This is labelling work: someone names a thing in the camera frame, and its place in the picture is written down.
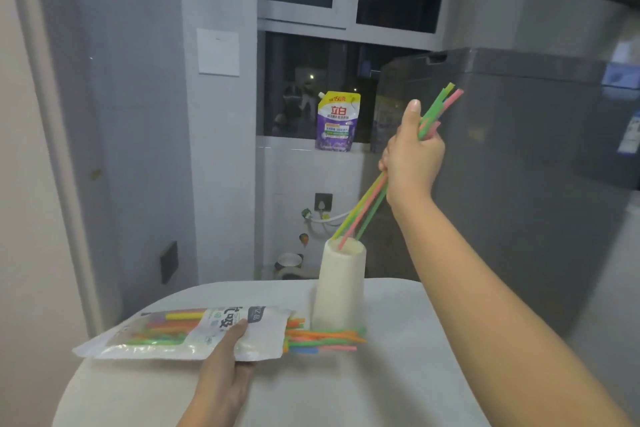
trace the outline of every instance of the hand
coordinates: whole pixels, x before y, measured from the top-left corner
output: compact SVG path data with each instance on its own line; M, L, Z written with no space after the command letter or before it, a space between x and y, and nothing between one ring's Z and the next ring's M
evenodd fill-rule
M388 174L387 201L394 213L417 200L431 199L431 188L442 165L444 142L437 133L433 139L420 142L419 126L420 101L412 99L378 163L380 171Z
M228 329L200 368L193 400L178 427L233 427L249 392L252 363L236 362L234 348L244 335L246 319Z

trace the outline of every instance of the detergent pouch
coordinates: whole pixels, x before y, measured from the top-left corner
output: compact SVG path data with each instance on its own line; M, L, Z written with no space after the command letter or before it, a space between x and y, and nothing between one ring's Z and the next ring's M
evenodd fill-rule
M316 130L316 149L351 150L360 113L360 95L340 91L320 94Z
M82 358L203 360L240 319L249 324L236 343L237 361L282 356L290 310L278 307L140 312L73 350Z

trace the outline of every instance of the round-cornered table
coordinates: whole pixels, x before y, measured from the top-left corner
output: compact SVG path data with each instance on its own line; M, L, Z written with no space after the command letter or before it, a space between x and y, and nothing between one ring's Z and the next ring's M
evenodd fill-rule
M315 280L219 282L145 311L275 305L310 318ZM238 426L488 426L419 282L365 280L367 338L355 353L259 362ZM175 427L200 362L85 360L53 427Z

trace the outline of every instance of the gray refrigerator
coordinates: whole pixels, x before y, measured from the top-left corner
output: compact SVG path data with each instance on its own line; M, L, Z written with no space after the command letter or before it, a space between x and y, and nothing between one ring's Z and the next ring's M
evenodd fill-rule
M464 89L441 119L447 151L435 202L566 337L640 180L638 81L633 67L515 51L396 59L381 72L372 151L384 149L412 98L424 111L447 83ZM369 277L417 280L386 203L363 242Z

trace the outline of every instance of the purple and yellow pouch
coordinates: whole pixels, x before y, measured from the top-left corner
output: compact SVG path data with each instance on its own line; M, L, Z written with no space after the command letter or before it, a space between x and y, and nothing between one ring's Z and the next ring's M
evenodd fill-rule
M318 104L316 149L351 150L359 113L359 93L328 91Z

